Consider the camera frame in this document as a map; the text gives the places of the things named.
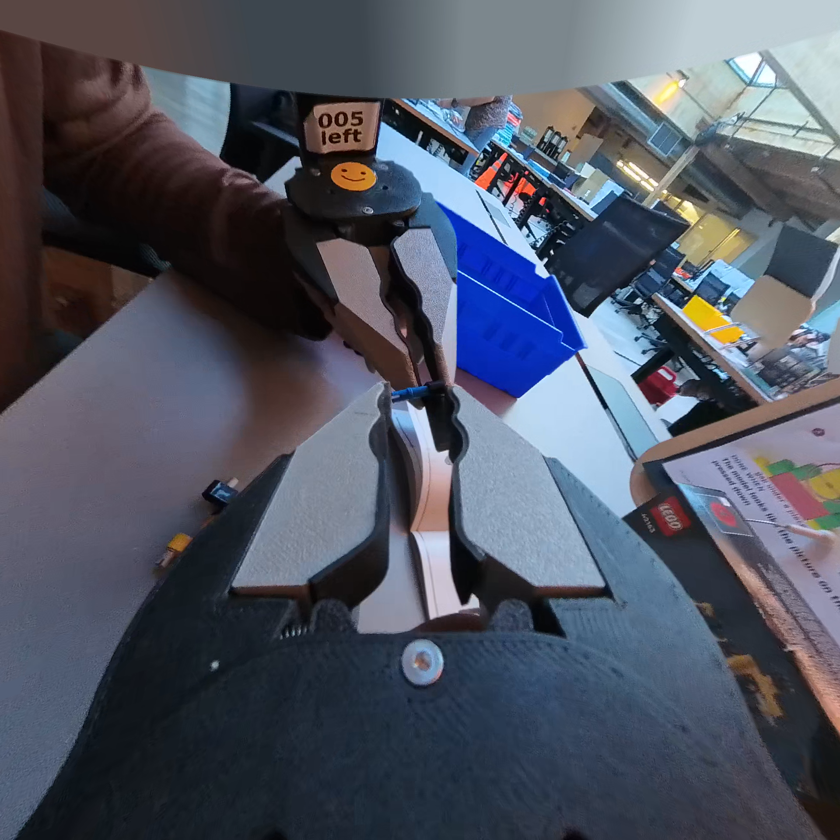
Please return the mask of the yellow plastic bin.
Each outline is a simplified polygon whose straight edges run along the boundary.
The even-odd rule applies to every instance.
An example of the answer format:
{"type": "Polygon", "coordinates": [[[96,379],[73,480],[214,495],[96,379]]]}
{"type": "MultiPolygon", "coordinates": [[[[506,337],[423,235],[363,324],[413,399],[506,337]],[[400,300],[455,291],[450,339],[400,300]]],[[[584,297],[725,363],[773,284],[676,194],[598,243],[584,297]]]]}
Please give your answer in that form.
{"type": "Polygon", "coordinates": [[[745,336],[729,316],[699,296],[691,297],[681,311],[704,335],[721,344],[736,343],[745,336]]]}

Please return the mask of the blue plastic bin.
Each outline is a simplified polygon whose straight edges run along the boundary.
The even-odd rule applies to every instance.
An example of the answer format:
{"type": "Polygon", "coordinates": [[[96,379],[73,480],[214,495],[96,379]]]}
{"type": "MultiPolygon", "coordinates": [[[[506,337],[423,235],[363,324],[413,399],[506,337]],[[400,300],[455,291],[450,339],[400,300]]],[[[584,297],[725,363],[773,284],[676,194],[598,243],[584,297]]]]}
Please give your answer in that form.
{"type": "Polygon", "coordinates": [[[524,396],[587,348],[554,276],[442,205],[458,255],[458,367],[512,397],[524,396]]]}

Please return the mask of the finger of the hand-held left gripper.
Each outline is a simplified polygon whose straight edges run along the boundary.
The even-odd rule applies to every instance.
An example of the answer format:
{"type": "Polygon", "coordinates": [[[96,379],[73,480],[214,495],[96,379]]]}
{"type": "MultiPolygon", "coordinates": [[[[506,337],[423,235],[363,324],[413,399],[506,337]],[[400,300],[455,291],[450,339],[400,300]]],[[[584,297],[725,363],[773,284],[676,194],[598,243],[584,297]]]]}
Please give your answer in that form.
{"type": "Polygon", "coordinates": [[[371,252],[343,238],[318,243],[334,289],[333,327],[394,389],[418,385],[417,372],[394,313],[382,298],[382,278],[371,252]]]}
{"type": "Polygon", "coordinates": [[[435,382],[455,383],[457,284],[434,232],[409,228],[391,242],[392,299],[397,303],[409,354],[435,382]]]}

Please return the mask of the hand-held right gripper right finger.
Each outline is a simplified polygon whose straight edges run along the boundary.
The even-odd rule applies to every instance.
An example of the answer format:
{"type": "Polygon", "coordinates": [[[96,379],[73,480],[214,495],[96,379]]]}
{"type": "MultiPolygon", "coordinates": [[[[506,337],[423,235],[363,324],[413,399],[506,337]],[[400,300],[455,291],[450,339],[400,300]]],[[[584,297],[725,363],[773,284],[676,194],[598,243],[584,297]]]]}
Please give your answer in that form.
{"type": "Polygon", "coordinates": [[[452,465],[450,570],[462,602],[485,607],[599,596],[606,582],[543,454],[458,385],[429,398],[452,465]]]}

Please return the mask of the black lego box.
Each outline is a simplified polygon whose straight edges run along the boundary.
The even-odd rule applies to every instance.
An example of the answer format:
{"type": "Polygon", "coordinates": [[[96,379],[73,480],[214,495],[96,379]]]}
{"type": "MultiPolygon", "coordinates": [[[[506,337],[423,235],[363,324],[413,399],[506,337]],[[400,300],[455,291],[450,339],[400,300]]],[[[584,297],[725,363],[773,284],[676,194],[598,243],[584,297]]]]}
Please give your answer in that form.
{"type": "Polygon", "coordinates": [[[654,472],[625,522],[696,604],[794,793],[838,805],[838,645],[770,553],[774,527],[725,490],[654,472]]]}

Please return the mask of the grey laptop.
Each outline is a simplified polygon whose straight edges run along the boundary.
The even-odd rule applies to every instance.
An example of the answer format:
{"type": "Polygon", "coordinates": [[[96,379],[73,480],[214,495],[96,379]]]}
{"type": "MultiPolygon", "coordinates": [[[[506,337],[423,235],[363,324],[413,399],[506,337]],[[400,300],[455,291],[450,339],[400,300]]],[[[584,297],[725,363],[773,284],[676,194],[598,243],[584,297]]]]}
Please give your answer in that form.
{"type": "Polygon", "coordinates": [[[671,439],[671,434],[628,370],[618,364],[579,359],[586,380],[633,461],[671,439]]]}
{"type": "Polygon", "coordinates": [[[480,187],[475,186],[475,192],[499,239],[509,246],[519,243],[522,240],[521,231],[501,202],[480,187]]]}

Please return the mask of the cardboard box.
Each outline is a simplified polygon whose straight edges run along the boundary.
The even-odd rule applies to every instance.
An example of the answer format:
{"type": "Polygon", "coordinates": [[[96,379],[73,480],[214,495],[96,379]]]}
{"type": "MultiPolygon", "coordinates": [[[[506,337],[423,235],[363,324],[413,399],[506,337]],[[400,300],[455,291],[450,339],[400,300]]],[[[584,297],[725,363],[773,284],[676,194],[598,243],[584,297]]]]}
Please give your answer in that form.
{"type": "Polygon", "coordinates": [[[747,351],[753,362],[788,343],[793,332],[813,315],[811,297],[771,276],[762,276],[731,311],[731,319],[749,332],[754,344],[747,351]]]}

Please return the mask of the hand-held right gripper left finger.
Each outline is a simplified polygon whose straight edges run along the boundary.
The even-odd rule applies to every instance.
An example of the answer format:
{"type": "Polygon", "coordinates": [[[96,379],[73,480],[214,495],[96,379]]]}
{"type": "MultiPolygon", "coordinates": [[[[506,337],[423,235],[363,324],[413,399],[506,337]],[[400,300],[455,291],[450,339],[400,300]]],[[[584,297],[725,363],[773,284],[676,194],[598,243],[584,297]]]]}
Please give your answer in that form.
{"type": "Polygon", "coordinates": [[[383,582],[391,408],[391,387],[377,383],[297,447],[234,575],[234,593],[354,609],[383,582]]]}

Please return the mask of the person's left forearm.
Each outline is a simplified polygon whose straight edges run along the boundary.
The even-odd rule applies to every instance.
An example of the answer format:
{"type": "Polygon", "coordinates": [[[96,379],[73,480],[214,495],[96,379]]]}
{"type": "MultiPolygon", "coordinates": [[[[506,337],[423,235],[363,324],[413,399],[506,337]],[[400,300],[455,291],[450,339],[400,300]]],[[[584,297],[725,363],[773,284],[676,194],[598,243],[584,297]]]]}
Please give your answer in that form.
{"type": "Polygon", "coordinates": [[[157,109],[141,66],[2,32],[3,128],[35,199],[152,247],[254,320],[308,340],[331,327],[293,275],[279,196],[157,109]]]}

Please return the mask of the red container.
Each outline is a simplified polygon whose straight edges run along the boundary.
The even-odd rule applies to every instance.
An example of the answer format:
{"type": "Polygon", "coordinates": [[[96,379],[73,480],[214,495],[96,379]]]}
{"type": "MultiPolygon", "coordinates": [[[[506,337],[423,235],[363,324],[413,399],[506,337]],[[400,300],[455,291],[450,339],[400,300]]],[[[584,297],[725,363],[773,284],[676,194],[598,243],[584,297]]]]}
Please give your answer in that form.
{"type": "Polygon", "coordinates": [[[638,383],[639,390],[648,404],[660,408],[679,393],[678,376],[664,365],[638,383]]]}

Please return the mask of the printed instruction sheet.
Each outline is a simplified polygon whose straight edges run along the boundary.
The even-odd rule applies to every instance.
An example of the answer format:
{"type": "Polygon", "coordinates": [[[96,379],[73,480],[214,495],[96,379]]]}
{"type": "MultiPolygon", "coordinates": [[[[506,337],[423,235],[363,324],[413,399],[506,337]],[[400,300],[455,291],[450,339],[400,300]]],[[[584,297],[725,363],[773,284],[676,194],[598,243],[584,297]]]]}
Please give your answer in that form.
{"type": "Polygon", "coordinates": [[[650,466],[714,490],[759,543],[744,560],[763,613],[815,690],[838,704],[838,399],[650,466]]]}

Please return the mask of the wooden work table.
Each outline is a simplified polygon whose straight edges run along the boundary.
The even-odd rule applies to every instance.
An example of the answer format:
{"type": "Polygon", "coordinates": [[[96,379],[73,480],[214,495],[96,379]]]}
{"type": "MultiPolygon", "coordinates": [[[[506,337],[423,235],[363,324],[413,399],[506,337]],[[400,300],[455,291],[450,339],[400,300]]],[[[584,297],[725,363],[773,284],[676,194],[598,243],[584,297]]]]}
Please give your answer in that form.
{"type": "Polygon", "coordinates": [[[714,339],[710,332],[700,329],[672,302],[654,294],[651,301],[664,313],[675,328],[681,331],[686,341],[693,347],[702,351],[714,364],[714,366],[737,383],[738,387],[756,404],[772,404],[774,397],[758,386],[756,382],[747,376],[747,364],[742,360],[740,353],[735,349],[714,339]]]}

